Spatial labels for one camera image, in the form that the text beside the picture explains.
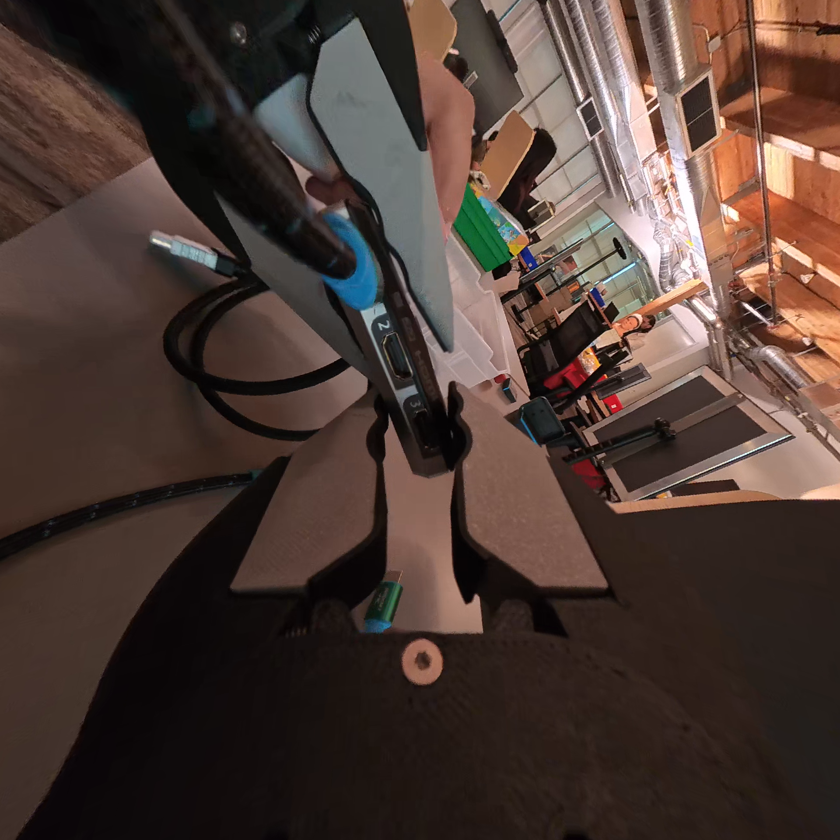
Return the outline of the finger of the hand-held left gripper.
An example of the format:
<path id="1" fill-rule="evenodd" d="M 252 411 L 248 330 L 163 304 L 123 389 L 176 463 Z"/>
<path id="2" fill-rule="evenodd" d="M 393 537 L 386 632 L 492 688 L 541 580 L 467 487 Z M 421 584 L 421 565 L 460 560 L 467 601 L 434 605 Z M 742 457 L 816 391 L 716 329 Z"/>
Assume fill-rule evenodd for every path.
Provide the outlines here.
<path id="1" fill-rule="evenodd" d="M 363 373 L 385 401 L 391 401 L 394 382 L 382 339 L 394 333 L 394 316 L 386 301 L 387 292 L 394 290 L 394 263 L 367 208 L 339 203 L 315 214 L 356 258 L 350 277 L 338 279 L 290 255 L 230 203 L 220 203 L 257 277 L 344 361 Z"/>
<path id="2" fill-rule="evenodd" d="M 431 154 L 418 147 L 357 17 L 321 44 L 308 105 L 341 172 L 378 210 L 416 308 L 442 350 L 453 351 L 455 308 Z"/>

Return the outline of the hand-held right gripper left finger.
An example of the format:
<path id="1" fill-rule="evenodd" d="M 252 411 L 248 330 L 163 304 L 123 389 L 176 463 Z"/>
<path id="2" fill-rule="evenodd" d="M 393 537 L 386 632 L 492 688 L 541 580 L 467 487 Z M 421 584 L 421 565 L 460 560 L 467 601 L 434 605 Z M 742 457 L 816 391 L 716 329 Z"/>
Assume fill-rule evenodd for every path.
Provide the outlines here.
<path id="1" fill-rule="evenodd" d="M 367 596 L 386 567 L 387 416 L 365 394 L 290 458 L 232 583 L 239 594 Z"/>

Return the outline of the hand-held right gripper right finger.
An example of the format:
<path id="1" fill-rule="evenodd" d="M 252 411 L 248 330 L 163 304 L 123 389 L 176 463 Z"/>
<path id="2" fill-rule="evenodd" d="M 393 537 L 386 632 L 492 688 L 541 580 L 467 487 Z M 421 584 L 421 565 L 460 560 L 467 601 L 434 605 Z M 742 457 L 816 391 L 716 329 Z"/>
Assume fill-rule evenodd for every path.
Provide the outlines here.
<path id="1" fill-rule="evenodd" d="M 451 503 L 452 561 L 465 603 L 601 595 L 608 583 L 542 448 L 460 384 L 463 438 Z"/>

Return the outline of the black silver HDMI switch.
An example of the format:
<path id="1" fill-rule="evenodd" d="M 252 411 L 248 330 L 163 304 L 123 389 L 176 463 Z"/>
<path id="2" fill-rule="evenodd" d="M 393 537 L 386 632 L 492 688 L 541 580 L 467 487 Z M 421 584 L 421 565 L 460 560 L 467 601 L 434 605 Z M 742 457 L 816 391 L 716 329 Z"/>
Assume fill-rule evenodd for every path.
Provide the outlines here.
<path id="1" fill-rule="evenodd" d="M 466 434 L 436 376 L 403 259 L 369 208 L 341 206 L 322 217 L 356 256 L 356 270 L 343 284 L 365 278 L 373 285 L 365 308 L 351 306 L 348 291 L 336 296 L 411 471 L 424 478 L 453 471 L 465 454 Z"/>

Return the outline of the person's left hand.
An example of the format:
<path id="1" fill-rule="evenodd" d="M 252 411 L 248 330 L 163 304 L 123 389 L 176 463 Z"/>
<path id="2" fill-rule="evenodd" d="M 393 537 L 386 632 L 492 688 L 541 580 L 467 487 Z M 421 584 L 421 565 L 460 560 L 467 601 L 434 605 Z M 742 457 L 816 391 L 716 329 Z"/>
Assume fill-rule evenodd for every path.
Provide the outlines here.
<path id="1" fill-rule="evenodd" d="M 418 57 L 417 71 L 437 203 L 448 236 L 469 179 L 475 103 L 443 63 L 429 54 Z"/>

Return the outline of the green plastic bin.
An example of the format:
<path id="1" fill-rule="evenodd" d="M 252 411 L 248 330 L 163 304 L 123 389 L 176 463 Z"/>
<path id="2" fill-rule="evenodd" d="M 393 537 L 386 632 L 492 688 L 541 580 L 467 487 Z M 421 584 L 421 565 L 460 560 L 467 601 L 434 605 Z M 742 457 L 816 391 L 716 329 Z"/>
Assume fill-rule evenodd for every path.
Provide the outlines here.
<path id="1" fill-rule="evenodd" d="M 473 182 L 465 187 L 453 229 L 484 271 L 510 263 L 529 245 L 518 221 Z"/>

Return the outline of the red crate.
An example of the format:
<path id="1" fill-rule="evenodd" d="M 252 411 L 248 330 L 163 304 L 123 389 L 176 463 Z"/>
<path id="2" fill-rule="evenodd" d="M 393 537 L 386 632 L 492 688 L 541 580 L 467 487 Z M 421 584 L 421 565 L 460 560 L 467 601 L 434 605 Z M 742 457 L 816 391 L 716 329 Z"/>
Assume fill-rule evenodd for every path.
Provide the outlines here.
<path id="1" fill-rule="evenodd" d="M 568 364 L 557 374 L 554 389 L 562 396 L 575 395 L 580 398 L 593 391 L 613 370 L 609 364 L 598 364 L 588 371 L 580 359 Z"/>

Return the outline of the aluminium framed black panel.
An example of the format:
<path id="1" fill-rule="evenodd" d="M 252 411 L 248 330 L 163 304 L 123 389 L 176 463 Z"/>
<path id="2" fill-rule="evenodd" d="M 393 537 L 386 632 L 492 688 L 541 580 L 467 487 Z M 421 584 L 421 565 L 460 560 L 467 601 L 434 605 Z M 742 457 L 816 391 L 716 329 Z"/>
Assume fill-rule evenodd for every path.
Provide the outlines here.
<path id="1" fill-rule="evenodd" d="M 793 434 L 746 394 L 703 366 L 584 430 L 590 446 L 633 436 L 664 421 L 673 436 L 654 434 L 599 456 L 621 501 L 656 497 L 783 445 Z"/>

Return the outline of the black monitor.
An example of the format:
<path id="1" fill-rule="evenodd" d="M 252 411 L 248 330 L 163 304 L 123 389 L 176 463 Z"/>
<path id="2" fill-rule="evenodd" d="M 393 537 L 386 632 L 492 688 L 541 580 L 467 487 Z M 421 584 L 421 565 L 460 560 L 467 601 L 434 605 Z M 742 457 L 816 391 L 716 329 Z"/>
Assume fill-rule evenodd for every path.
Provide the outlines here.
<path id="1" fill-rule="evenodd" d="M 572 364 L 584 350 L 613 328 L 603 311 L 590 299 L 584 300 L 555 330 L 549 343 L 557 367 Z"/>

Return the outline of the silver ventilation duct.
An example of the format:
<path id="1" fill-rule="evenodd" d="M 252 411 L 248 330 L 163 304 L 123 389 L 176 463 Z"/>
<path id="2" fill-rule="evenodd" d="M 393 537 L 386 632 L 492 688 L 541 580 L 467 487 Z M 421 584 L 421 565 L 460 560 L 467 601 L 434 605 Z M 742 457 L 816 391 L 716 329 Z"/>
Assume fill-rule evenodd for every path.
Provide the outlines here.
<path id="1" fill-rule="evenodd" d="M 619 80 L 596 26 L 595 4 L 539 3 L 605 193 L 635 209 L 647 194 Z"/>
<path id="2" fill-rule="evenodd" d="M 721 126 L 711 67 L 697 57 L 689 2 L 635 4 L 689 240 L 699 255 L 701 278 L 708 288 L 688 298 L 686 305 L 707 331 L 712 369 L 730 381 L 733 270 L 712 151 L 721 137 Z"/>

